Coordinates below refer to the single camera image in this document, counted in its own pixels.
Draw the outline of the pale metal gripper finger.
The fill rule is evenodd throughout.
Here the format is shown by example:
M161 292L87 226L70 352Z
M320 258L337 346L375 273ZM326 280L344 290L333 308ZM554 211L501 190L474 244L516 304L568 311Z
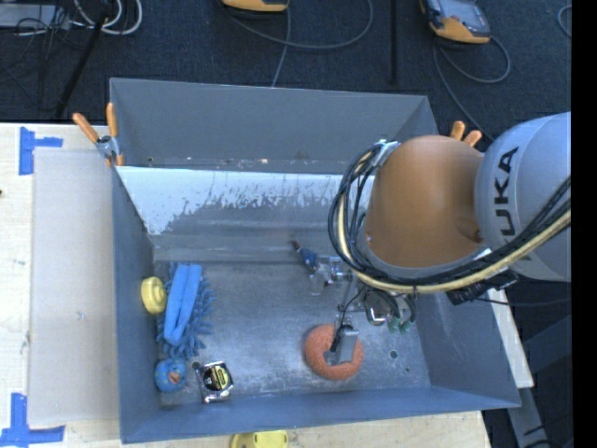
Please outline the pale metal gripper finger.
M335 286L344 276L343 261L338 256L317 257L311 264L311 294L321 295L325 289Z
M350 325L342 325L332 330L332 342L324 352L327 365L351 363L354 359L358 330Z

